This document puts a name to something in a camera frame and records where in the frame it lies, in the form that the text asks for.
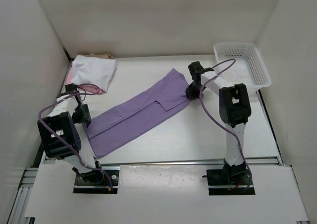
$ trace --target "white wall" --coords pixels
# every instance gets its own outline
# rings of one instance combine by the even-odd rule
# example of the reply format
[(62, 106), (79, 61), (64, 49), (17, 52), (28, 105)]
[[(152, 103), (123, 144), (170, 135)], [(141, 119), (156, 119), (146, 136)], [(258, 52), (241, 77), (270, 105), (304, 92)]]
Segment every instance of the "white wall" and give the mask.
[(39, 0), (71, 54), (210, 54), (259, 35), (278, 0)]
[(257, 45), (272, 78), (263, 94), (282, 157), (317, 223), (317, 0), (280, 0)]
[(37, 0), (0, 0), (0, 223), (36, 155), (37, 114), (54, 101), (67, 66)]

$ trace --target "stack of folded cloth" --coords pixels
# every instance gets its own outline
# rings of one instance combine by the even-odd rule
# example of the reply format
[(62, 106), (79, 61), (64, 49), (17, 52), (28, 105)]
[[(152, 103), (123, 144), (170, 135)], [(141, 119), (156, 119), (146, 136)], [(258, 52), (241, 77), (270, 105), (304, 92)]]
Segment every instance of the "stack of folded cloth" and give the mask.
[[(106, 93), (116, 69), (115, 59), (77, 56), (72, 63), (66, 84), (95, 84), (101, 89), (99, 93)], [(89, 85), (82, 88), (93, 93), (97, 91), (95, 87)]]

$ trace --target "folded purple fabric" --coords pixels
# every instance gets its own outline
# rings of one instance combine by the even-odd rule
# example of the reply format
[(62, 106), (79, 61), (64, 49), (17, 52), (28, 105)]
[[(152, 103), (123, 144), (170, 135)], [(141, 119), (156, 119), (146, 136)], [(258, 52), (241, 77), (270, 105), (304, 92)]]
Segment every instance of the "folded purple fabric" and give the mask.
[(97, 158), (106, 156), (129, 141), (182, 111), (188, 104), (188, 83), (172, 69), (148, 90), (91, 120), (84, 129)]

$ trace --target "laundry basket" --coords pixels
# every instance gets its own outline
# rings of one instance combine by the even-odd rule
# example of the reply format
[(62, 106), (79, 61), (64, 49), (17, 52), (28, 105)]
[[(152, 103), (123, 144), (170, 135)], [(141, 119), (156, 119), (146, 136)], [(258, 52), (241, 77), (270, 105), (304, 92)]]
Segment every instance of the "laundry basket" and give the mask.
[[(267, 72), (266, 66), (261, 58), (258, 48), (248, 42), (225, 42), (216, 43), (213, 46), (217, 63), (226, 59), (236, 59), (235, 64), (221, 77), (234, 83), (244, 83), (249, 92), (255, 92), (263, 87), (271, 85), (272, 81)], [(215, 68), (220, 72), (229, 66), (224, 63)]]

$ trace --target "white cloth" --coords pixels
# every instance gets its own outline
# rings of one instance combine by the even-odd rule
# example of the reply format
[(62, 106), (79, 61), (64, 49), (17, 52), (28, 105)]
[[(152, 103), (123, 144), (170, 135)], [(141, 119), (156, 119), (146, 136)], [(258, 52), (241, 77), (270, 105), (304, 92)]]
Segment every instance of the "white cloth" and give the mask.
[(115, 59), (77, 56), (72, 63), (72, 69), (71, 83), (76, 85), (95, 84), (107, 92), (117, 69), (117, 61)]

